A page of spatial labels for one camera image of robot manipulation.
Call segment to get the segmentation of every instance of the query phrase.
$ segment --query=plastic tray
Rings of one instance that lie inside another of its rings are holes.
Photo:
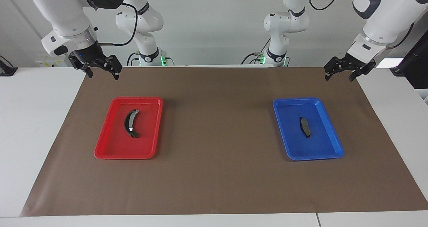
[[[157,97],[118,97],[113,99],[95,148],[101,159],[148,159],[156,152],[163,100]],[[134,129],[139,137],[132,138],[124,128],[124,120],[133,109],[139,113]]]
[[[342,145],[321,100],[317,98],[277,99],[275,115],[286,147],[292,160],[339,158],[344,154]],[[309,124],[311,136],[306,138],[300,120]]]

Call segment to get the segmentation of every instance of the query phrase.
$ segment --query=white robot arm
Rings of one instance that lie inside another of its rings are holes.
[[[144,66],[162,65],[161,56],[165,57],[166,53],[157,47],[153,35],[149,32],[161,30],[164,26],[164,19],[147,0],[124,0],[124,2],[139,9],[134,40],[139,50],[140,62]],[[134,11],[120,12],[116,15],[116,25],[129,35],[133,34],[134,24]]]
[[[333,57],[326,64],[326,80],[345,70],[353,71],[349,81],[368,74],[376,65],[373,58],[415,22],[427,6],[428,0],[353,0],[355,12],[366,24],[344,58]]]
[[[290,43],[285,37],[288,32],[302,32],[308,28],[309,16],[305,13],[307,0],[283,0],[288,12],[277,12],[267,15],[264,19],[264,28],[271,34],[271,43],[263,52],[264,64],[282,66],[286,58],[287,48]]]
[[[99,67],[119,79],[122,65],[115,55],[104,56],[95,30],[83,13],[83,7],[116,9],[123,0],[33,0],[53,31],[42,39],[51,56],[69,55],[74,68],[92,77],[90,67]]]

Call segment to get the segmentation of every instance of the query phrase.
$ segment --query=curved metal part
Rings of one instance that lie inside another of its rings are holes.
[[[131,137],[138,137],[138,133],[136,133],[135,131],[134,131],[134,128],[133,128],[133,122],[134,122],[134,119],[135,119],[135,116],[136,116],[136,114],[138,114],[139,113],[139,111],[138,111],[138,109],[133,109],[133,110],[131,110],[128,114],[127,114],[127,116],[126,116],[126,118],[125,118],[125,130],[126,130],[126,132],[131,136]]]
[[[300,128],[302,130],[302,133],[305,135],[306,138],[311,137],[311,130],[309,129],[308,120],[304,117],[300,117]]]

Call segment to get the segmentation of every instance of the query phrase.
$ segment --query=white wall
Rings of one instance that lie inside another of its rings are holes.
[[[261,50],[269,39],[263,29],[264,17],[285,11],[282,0],[148,1],[165,19],[162,31],[153,34],[156,42],[178,65],[239,64],[244,56]],[[313,0],[318,7],[329,2]],[[52,30],[50,24],[31,0],[0,0],[0,9],[0,54],[19,67],[34,66],[35,57],[46,56],[40,38]],[[122,9],[84,10],[92,25],[99,28],[100,41],[127,41],[129,36],[115,23],[116,13]],[[365,22],[353,11],[352,0],[336,0],[322,12],[308,6],[306,12],[310,17],[306,32],[289,34],[290,66],[322,67],[332,56],[343,56]],[[394,56],[404,56],[419,38],[417,35],[396,49]],[[103,49],[106,55],[116,54],[123,64],[137,50],[135,43]]]

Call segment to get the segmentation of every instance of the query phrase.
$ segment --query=green led light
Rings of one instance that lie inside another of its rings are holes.
[[[290,58],[289,58],[289,57],[286,57],[286,59],[284,60],[283,67],[288,67],[289,62],[290,62]]]
[[[165,58],[163,56],[160,57],[160,61],[162,62],[162,66],[167,65],[167,61],[165,61]]]

